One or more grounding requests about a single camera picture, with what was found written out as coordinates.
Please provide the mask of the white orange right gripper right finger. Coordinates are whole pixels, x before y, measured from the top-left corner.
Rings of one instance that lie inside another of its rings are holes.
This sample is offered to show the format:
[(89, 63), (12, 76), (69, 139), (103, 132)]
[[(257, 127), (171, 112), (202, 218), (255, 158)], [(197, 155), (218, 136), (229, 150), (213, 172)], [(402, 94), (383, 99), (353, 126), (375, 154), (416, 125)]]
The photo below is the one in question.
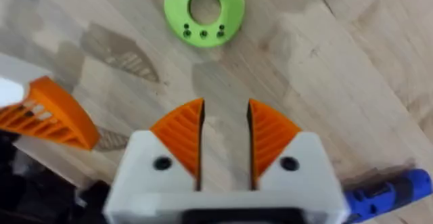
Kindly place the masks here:
[(318, 134), (303, 130), (280, 111), (256, 99), (248, 101), (247, 121), (252, 190), (340, 192), (340, 183)]

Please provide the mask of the white orange right gripper left finger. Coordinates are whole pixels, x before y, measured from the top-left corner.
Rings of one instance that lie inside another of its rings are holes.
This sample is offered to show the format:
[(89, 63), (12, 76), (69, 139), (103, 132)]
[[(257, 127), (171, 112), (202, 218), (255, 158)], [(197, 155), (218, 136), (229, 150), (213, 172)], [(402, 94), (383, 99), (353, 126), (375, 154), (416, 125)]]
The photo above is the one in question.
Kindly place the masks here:
[(204, 99), (194, 99), (163, 116), (150, 128), (135, 131), (113, 181), (124, 196), (202, 190)]

